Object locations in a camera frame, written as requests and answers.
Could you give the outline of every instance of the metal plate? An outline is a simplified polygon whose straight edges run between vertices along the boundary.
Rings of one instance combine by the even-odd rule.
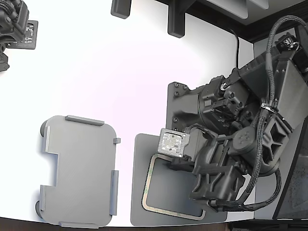
[[[179,218],[185,218],[185,219],[190,219],[190,220],[202,220],[205,217],[205,211],[203,210],[202,215],[200,217],[196,217],[196,216],[192,216],[192,215],[188,215],[188,214],[183,214],[183,213],[177,213],[177,212],[173,212],[173,211],[169,211],[169,210],[164,210],[164,209],[160,209],[160,208],[155,208],[155,207],[151,207],[148,206],[146,203],[147,197],[148,197],[148,192],[150,189],[150,183],[151,183],[151,178],[152,178],[152,172],[153,172],[153,168],[154,168],[154,163],[155,160],[157,158],[163,159],[163,160],[167,160],[169,162],[172,161],[171,157],[162,155],[162,154],[155,154],[152,156],[151,162],[150,162],[150,167],[149,167],[149,171],[148,171],[148,176],[146,179],[146,183],[145,183],[145,187],[144,187],[144,192],[143,192],[143,198],[142,198],[142,206],[145,210],[151,211],[151,212],[155,212],[155,213],[160,213],[160,214],[165,214],[165,215],[170,215],[170,216],[174,216],[174,217],[179,217]]]
[[[28,20],[24,40],[20,42],[10,42],[6,45],[6,48],[34,50],[37,46],[38,25],[38,21]]]
[[[161,154],[183,157],[184,147],[189,143],[190,135],[169,129],[161,129],[158,152]]]

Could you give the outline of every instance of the gray mat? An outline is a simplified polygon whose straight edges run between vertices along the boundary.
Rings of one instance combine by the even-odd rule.
[[[131,223],[134,226],[172,226],[224,222],[227,212],[216,213],[211,208],[201,221],[189,220],[146,211],[142,205],[143,190],[152,156],[157,153],[159,136],[139,134],[135,140]],[[189,200],[195,177],[188,172],[173,171],[166,161],[157,159],[152,173],[147,205],[174,212],[200,216],[202,211]]]

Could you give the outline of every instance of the gray tray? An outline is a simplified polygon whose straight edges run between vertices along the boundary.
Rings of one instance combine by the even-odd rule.
[[[62,227],[99,228],[116,215],[114,129],[103,121],[54,116],[41,127],[43,152],[58,155],[56,185],[40,187],[38,215]]]

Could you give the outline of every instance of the cable bundle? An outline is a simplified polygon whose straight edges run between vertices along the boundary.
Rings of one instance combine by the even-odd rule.
[[[0,0],[0,9],[2,9],[11,20],[17,21],[18,13],[16,11],[15,5],[16,7],[20,8],[21,2],[20,0],[14,0],[13,2],[10,0]]]
[[[262,100],[261,103],[266,103],[270,107],[273,106],[275,101],[275,80],[274,80],[274,72],[273,72],[273,65],[272,65],[272,46],[274,43],[274,37],[277,33],[278,28],[285,22],[288,21],[296,21],[299,22],[306,30],[308,34],[308,26],[307,24],[296,16],[285,16],[279,19],[273,28],[270,31],[269,41],[267,44],[266,50],[266,72],[269,78],[269,88],[268,88],[268,95],[266,100]],[[244,205],[244,202],[247,200],[248,196],[251,194],[253,188],[257,183],[257,178],[260,174],[261,168],[261,160],[262,160],[262,152],[263,152],[263,131],[265,126],[265,121],[268,117],[268,111],[266,109],[261,109],[260,113],[257,114],[256,119],[253,122],[253,127],[257,124],[257,156],[256,156],[256,163],[253,168],[253,173],[251,175],[251,179],[248,183],[248,186],[245,192],[241,195],[240,199],[236,201],[213,201],[210,202],[210,205],[218,206],[222,211],[230,211],[230,212],[239,212],[239,211],[256,211],[257,209],[263,208],[269,204],[271,204],[279,195],[281,190],[281,174],[279,169],[275,172],[276,177],[276,189],[274,194],[266,201],[251,205]]]

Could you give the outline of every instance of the rectangular metal frame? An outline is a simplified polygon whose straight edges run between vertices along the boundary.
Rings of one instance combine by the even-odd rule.
[[[190,220],[202,220],[205,217],[205,211],[204,210],[203,210],[202,215],[200,217],[196,217],[196,216],[192,216],[192,215],[188,215],[188,214],[177,213],[177,212],[164,210],[164,209],[160,209],[160,208],[155,208],[155,207],[151,207],[151,206],[147,205],[146,200],[147,200],[148,192],[149,192],[149,189],[150,189],[150,183],[151,183],[152,172],[153,172],[153,169],[154,169],[155,160],[157,158],[167,160],[169,162],[172,161],[172,158],[169,157],[169,156],[166,156],[166,155],[155,154],[155,155],[152,156],[148,175],[147,175],[147,179],[146,179],[146,183],[145,183],[145,187],[144,187],[143,197],[142,197],[143,208],[145,210],[148,210],[148,211],[151,211],[151,212],[170,215],[170,216],[174,216],[174,217],[185,218],[185,219],[190,219]]]

